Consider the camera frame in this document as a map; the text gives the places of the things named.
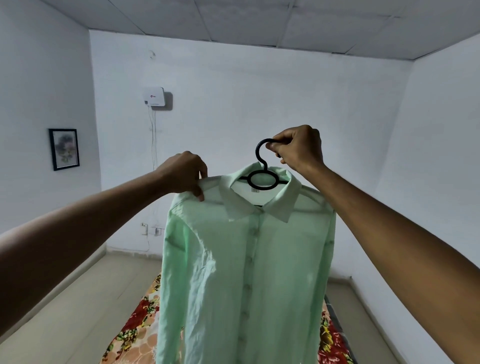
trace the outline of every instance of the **shirt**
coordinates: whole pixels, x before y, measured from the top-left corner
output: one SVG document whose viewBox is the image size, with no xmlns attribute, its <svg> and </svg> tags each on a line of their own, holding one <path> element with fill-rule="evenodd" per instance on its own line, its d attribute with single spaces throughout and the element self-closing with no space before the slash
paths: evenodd
<svg viewBox="0 0 480 364">
<path fill-rule="evenodd" d="M 335 212 L 317 190 L 271 167 L 286 185 L 262 207 L 233 174 L 174 197 L 165 230 L 156 364 L 316 363 Z M 255 175 L 254 183 L 272 178 Z M 262 199 L 263 194 L 250 195 Z M 180 331 L 184 344 L 179 353 Z"/>
</svg>

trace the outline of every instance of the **floor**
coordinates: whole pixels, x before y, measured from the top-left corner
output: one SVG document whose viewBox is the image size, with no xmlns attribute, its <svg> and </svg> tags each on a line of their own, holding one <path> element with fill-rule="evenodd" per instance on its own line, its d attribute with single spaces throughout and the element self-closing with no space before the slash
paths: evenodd
<svg viewBox="0 0 480 364">
<path fill-rule="evenodd" d="M 98 364 L 160 265 L 106 255 L 0 345 L 0 363 Z M 349 286 L 327 295 L 359 364 L 398 364 Z"/>
</svg>

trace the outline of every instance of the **white wall-mounted device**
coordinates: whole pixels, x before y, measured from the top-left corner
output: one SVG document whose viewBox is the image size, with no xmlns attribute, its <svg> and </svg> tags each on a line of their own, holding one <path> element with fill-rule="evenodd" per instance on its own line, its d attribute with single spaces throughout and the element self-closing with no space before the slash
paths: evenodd
<svg viewBox="0 0 480 364">
<path fill-rule="evenodd" d="M 163 94 L 163 87 L 144 87 L 143 97 L 145 105 L 165 106 L 165 95 Z"/>
</svg>

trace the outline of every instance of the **framed picture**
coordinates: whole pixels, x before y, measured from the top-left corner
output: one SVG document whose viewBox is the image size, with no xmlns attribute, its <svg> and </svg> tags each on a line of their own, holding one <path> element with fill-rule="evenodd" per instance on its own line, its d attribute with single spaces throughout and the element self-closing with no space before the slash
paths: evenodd
<svg viewBox="0 0 480 364">
<path fill-rule="evenodd" d="M 49 129 L 53 170 L 80 166 L 76 129 Z"/>
</svg>

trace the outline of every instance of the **person's right arm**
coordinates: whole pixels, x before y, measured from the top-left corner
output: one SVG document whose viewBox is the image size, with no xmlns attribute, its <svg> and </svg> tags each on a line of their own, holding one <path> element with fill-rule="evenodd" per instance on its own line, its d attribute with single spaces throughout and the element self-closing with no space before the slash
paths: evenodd
<svg viewBox="0 0 480 364">
<path fill-rule="evenodd" d="M 361 191 L 323 162 L 318 130 L 274 136 L 267 148 L 313 184 L 395 295 L 456 364 L 480 357 L 480 269 L 454 248 Z M 446 321 L 454 320 L 451 325 Z"/>
</svg>

